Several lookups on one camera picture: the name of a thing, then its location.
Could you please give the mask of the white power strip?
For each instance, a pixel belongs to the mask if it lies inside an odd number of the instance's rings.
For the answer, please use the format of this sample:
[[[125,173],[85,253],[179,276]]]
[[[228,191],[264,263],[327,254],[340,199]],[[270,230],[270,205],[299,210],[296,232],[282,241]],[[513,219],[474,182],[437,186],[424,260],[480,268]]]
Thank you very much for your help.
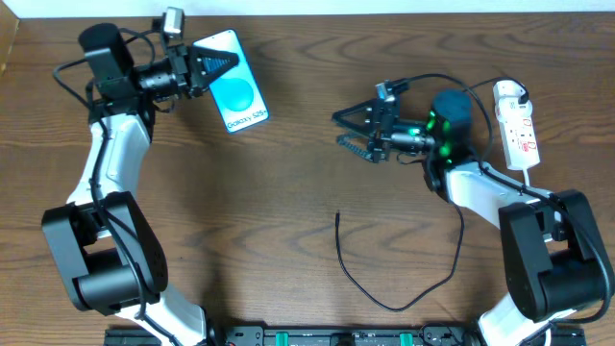
[[[530,101],[523,86],[511,80],[497,82],[493,86],[493,94],[516,95],[521,104]],[[518,118],[506,122],[498,120],[498,122],[507,168],[522,171],[537,165],[540,158],[532,118]]]

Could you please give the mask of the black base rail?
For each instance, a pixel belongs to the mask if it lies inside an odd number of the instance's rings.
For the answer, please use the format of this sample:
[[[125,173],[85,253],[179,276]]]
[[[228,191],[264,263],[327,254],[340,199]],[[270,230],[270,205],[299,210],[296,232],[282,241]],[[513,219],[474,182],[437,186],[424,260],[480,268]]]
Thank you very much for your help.
[[[550,345],[588,345],[583,329],[553,328]],[[211,337],[193,345],[225,346],[420,346],[420,345],[487,345],[478,332],[462,327],[430,324],[419,329],[393,330],[308,330],[264,329],[259,326],[229,328],[226,335]],[[162,341],[142,329],[108,329],[105,346],[162,345]]]

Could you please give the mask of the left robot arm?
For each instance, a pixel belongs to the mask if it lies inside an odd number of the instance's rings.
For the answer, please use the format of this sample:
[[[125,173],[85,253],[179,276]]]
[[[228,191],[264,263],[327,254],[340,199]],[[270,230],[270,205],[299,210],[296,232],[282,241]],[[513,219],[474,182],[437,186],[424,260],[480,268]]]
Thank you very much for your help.
[[[164,56],[136,65],[137,33],[111,23],[79,36],[92,71],[80,96],[91,147],[65,205],[47,210],[41,228],[73,306],[137,323],[163,345],[222,345],[199,305],[169,282],[161,245],[135,200],[161,101],[201,96],[236,67],[238,55],[184,45],[180,29],[161,30]]]

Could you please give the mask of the white charger plug adapter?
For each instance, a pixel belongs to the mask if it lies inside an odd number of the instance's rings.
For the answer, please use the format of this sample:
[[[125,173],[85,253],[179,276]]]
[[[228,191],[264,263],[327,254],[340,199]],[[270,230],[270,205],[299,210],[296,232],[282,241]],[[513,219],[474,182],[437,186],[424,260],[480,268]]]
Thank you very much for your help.
[[[525,104],[519,102],[519,97],[516,95],[501,95],[495,94],[495,112],[496,117],[500,122],[512,121],[518,118],[530,118],[533,106],[531,101]]]

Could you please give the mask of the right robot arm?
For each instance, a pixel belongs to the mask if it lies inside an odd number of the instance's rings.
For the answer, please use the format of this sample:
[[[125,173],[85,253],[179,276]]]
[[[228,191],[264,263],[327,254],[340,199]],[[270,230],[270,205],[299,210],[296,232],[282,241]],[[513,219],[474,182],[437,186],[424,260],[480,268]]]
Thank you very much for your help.
[[[401,119],[399,95],[386,87],[375,99],[335,112],[332,121],[348,131],[337,142],[372,163],[392,150],[411,155],[430,190],[500,230],[508,293],[467,341],[529,345],[542,338],[554,345],[554,325],[575,323],[573,313],[600,303],[581,321],[600,319],[614,295],[614,271],[585,195],[535,189],[479,160],[469,144],[476,94],[438,93],[425,122]]]

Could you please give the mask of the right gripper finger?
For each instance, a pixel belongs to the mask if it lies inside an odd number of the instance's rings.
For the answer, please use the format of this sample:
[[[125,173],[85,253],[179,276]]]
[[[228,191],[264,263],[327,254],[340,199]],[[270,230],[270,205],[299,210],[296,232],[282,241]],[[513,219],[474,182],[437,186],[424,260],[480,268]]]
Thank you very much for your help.
[[[357,155],[358,157],[364,160],[371,160],[373,158],[372,153],[366,149],[362,149],[360,146],[356,144],[353,144],[352,142],[353,139],[358,139],[358,135],[343,134],[343,135],[339,135],[336,138],[336,143],[339,146],[348,149],[350,152],[352,152],[353,154]]]
[[[332,115],[332,121],[350,131],[375,131],[379,125],[377,110],[378,101],[371,99],[348,109],[336,111]]]

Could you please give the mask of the blue Galaxy smartphone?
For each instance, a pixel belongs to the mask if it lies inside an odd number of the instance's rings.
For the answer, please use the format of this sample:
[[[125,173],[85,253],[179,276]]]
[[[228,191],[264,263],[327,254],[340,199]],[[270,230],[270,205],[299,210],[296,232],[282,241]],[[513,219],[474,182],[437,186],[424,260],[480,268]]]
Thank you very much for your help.
[[[235,30],[229,29],[193,42],[194,46],[235,53],[238,65],[225,72],[209,89],[229,133],[234,133],[269,117],[251,66]]]

